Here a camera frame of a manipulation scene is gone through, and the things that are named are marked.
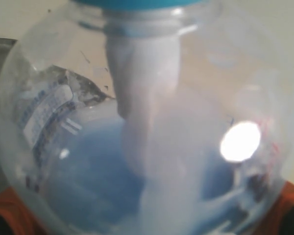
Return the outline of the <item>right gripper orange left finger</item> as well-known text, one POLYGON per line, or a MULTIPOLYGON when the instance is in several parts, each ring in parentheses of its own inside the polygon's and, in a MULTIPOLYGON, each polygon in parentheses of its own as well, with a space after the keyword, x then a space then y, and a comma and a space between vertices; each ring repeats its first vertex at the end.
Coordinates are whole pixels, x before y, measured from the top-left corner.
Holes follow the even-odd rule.
POLYGON ((39 224, 13 189, 0 193, 0 235, 38 235, 39 224))

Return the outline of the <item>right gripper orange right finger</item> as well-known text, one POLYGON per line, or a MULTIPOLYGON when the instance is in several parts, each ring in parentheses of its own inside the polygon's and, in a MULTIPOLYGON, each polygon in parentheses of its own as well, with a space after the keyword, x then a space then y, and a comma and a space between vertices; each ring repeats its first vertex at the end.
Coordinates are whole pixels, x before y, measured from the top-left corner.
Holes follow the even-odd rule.
POLYGON ((267 215, 268 235, 294 235, 294 184, 287 182, 267 215))

